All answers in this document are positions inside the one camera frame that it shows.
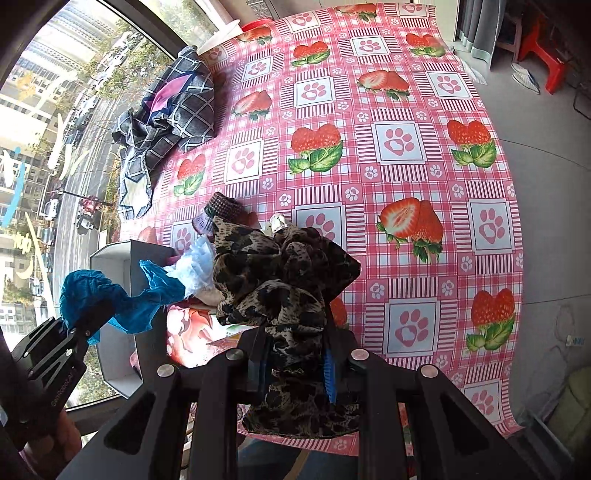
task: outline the floor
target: floor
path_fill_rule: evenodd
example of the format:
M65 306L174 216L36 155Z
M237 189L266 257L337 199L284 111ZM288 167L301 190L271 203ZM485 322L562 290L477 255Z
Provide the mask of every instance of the floor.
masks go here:
M463 49L456 42L456 51ZM511 77L511 55L492 69L457 54L487 79L476 84L511 167L524 238L524 307L509 394L516 419L555 405L568 373L591 365L591 121L572 108L574 90L536 95ZM531 55L522 65L542 85L547 71ZM587 339L566 347L566 336Z

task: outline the gray plaid cloth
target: gray plaid cloth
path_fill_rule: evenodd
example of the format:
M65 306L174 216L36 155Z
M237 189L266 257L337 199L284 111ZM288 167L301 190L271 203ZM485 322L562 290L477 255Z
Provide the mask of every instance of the gray plaid cloth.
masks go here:
M118 212L122 220L140 218L152 206L150 172L178 144L186 153L213 135L212 74L185 47L152 83L134 114L122 113L113 139L123 145Z

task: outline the strawberry print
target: strawberry print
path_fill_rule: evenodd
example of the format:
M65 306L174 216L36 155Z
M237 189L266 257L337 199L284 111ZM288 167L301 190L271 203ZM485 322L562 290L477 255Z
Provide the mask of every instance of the strawberry print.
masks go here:
M254 92L237 101L232 109L234 115L248 115L251 120L259 120L269 113L273 100L266 90Z
M407 43L413 47L410 49L415 55L427 55L429 57L443 57L445 55L445 46L443 42L433 35L423 35L420 37L414 33L408 33Z
M323 41L317 41L309 46L298 45L294 48L293 56L295 60L291 64L294 67L315 65L321 61L325 61L330 56L330 49Z
M490 167L496 160L496 145L490 132L478 120L464 125L457 120L447 123L447 133L461 150L452 150L458 165L473 163L480 168Z
M252 30L245 31L244 33L238 35L236 37L238 40L247 42L247 41L255 41L260 44L264 45L267 42L270 42L273 39L271 35L271 29L266 26L253 28Z
M480 333L466 335L468 350L497 350L509 339L515 324L513 292L503 288L493 297L486 290L479 291L472 300L470 320Z
M375 4L357 4L357 5L342 5L335 7L337 12L349 15L357 15L361 20L369 22L377 17L376 10L378 6Z
M413 241L413 255L427 263L429 254L439 259L443 251L443 225L428 200L414 197L390 203L378 216L378 232L386 234L388 242L396 241L396 249L401 243Z
M408 97L408 83L398 73L386 70L376 70L364 73L357 80L357 85L368 92L386 92L392 100Z
M317 131L302 127L291 137L291 149L299 158L288 159L292 173L305 170L324 172L334 167L343 155L343 141L333 124L324 124Z
M185 158L177 170L179 183L173 187L175 197L193 195L201 186L205 173L205 155L197 155L194 160Z

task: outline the gray curtain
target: gray curtain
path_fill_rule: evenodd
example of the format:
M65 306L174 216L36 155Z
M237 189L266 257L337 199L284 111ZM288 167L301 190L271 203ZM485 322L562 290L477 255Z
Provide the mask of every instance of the gray curtain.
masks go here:
M459 37L476 59L491 68L492 53L505 15L506 0L465 0Z

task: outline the pink tablecloth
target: pink tablecloth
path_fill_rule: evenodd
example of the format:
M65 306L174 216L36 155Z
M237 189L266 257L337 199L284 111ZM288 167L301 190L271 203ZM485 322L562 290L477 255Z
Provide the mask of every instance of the pink tablecloth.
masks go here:
M363 347L402 367L434 363L508 435L523 253L501 144L441 48L435 7L343 9L284 18L204 55L223 84L217 138L168 158L153 207L121 238L153 226L181 253L215 191L261 223L281 212L319 228L362 264L342 299ZM254 92L266 94L243 100ZM187 170L199 170L188 184ZM358 451L356 435L277 441Z

